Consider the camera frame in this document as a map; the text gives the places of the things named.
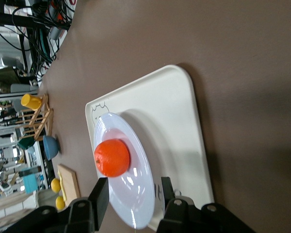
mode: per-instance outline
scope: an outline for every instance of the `lemon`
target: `lemon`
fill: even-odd
[[[66,206],[66,204],[64,202],[64,198],[62,196],[58,196],[56,198],[56,208],[57,208],[57,210],[62,210],[62,209],[64,209],[65,206]]]
[[[50,187],[54,193],[58,193],[61,190],[60,181],[58,179],[53,179],[50,183]]]

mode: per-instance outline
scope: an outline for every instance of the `brown table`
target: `brown table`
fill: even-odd
[[[40,90],[54,166],[89,195],[86,103],[167,64],[192,77],[216,201],[257,232],[291,232],[291,1],[79,0]],[[101,232],[133,230],[109,207]]]

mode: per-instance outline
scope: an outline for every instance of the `wooden cutting board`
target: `wooden cutting board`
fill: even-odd
[[[68,206],[74,199],[81,197],[77,175],[74,170],[66,167],[65,165],[59,164],[57,168],[60,176],[62,177],[62,191],[66,196],[65,204]]]

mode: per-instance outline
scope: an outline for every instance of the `yellow cup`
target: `yellow cup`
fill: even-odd
[[[36,96],[32,96],[30,94],[25,94],[22,98],[21,98],[21,105],[23,105],[24,107],[30,108],[32,110],[37,110],[41,104],[42,101],[40,98],[36,97]]]

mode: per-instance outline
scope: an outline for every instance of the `orange fruit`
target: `orange fruit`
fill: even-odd
[[[107,177],[116,177],[127,171],[130,164],[129,150],[120,139],[100,143],[94,151],[98,170]]]

